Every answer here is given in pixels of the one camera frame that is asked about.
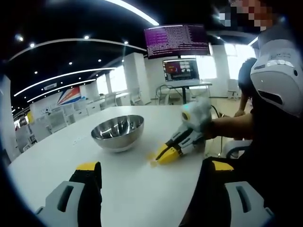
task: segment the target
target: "floor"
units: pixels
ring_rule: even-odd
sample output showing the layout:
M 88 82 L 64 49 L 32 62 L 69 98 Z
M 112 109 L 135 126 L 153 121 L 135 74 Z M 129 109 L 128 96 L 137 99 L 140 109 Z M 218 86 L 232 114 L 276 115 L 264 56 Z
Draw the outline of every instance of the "floor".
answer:
M 158 100 L 153 99 L 149 105 L 157 105 Z M 174 105 L 181 105 L 182 101 L 173 100 Z M 217 109 L 218 112 L 223 113 L 227 116 L 234 116 L 234 114 L 239 109 L 240 100 L 227 99 L 227 98 L 211 98 L 211 104 Z M 251 106 L 247 103 L 245 112 L 249 113 L 251 111 Z M 216 112 L 212 109 L 212 118 L 217 118 Z M 224 145 L 233 139 L 222 138 L 222 148 Z M 213 140 L 209 140 L 206 143 L 205 156 L 206 157 L 218 157 L 221 153 L 221 137 L 217 137 Z

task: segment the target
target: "human arm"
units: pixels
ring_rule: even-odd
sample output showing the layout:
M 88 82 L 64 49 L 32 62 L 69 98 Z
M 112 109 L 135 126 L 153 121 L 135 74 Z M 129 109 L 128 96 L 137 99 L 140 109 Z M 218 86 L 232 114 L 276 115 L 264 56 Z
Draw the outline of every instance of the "human arm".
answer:
M 238 111 L 235 114 L 235 117 L 239 117 L 239 116 L 242 116 L 245 114 L 244 110 L 245 110 L 247 101 L 248 101 L 248 97 L 242 93 L 241 99 L 240 99 L 240 106 L 239 106 Z
M 213 119 L 205 131 L 207 140 L 217 136 L 229 138 L 251 138 L 253 134 L 253 116 L 221 117 Z

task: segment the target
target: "person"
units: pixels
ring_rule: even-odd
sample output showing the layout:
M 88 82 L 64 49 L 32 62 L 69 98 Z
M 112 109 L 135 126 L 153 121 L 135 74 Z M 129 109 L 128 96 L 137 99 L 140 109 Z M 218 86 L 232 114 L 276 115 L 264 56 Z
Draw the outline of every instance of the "person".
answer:
M 250 70 L 256 61 L 256 58 L 247 59 L 239 70 L 238 83 L 241 90 L 241 99 L 239 109 L 235 113 L 234 117 L 239 117 L 245 114 L 246 103 L 253 96 L 254 88 L 250 79 Z
M 293 81 L 297 73 L 293 75 L 283 74 L 284 77 L 278 77 L 266 85 L 264 83 L 258 86 L 264 89 L 275 89 L 279 97 L 283 92 L 284 81 Z M 299 201 L 302 192 L 297 186 L 301 178 L 301 150 L 303 138 L 303 103 L 302 94 L 299 92 L 302 84 L 293 83 L 284 84 L 290 86 L 288 92 L 292 89 L 298 91 L 292 98 L 292 104 L 297 110 L 297 114 L 289 113 L 285 110 L 286 105 L 268 101 L 261 97 L 260 90 L 253 84 L 252 105 L 250 113 L 231 117 L 214 119 L 206 128 L 205 138 L 213 139 L 217 136 L 229 138 L 253 138 L 250 147 L 239 159 L 225 159 L 209 157 L 203 161 L 200 177 L 197 182 L 196 190 L 189 206 L 191 226 L 229 226 L 231 222 L 231 208 L 228 193 L 225 189 L 225 183 L 248 182 L 265 200 L 264 207 L 268 207 L 275 214 L 275 222 L 291 223 L 294 216 L 299 217 L 299 209 L 294 207 L 294 201 Z M 216 162 L 229 164 L 233 170 L 216 170 Z

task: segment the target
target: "window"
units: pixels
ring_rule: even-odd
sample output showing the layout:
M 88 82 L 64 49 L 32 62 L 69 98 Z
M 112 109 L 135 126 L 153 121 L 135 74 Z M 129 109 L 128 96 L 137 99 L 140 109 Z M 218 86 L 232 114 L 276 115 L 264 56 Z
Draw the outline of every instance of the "window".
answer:
M 124 67 L 119 66 L 109 73 L 110 84 L 113 92 L 127 90 Z
M 207 55 L 182 55 L 181 58 L 196 58 L 200 79 L 217 78 L 216 64 L 213 57 L 213 48 L 209 44 L 210 56 Z
M 105 74 L 97 78 L 97 88 L 99 94 L 104 94 L 104 95 L 108 94 Z
M 251 46 L 241 44 L 225 44 L 224 47 L 227 54 L 230 79 L 238 79 L 242 64 L 248 58 L 255 58 L 255 51 Z

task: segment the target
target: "metal bowl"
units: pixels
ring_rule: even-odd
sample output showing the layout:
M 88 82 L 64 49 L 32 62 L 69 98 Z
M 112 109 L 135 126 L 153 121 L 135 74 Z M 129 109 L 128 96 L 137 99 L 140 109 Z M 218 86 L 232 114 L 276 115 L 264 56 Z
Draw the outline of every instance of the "metal bowl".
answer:
M 94 141 L 103 149 L 121 152 L 130 149 L 142 135 L 144 118 L 121 116 L 101 123 L 91 131 Z

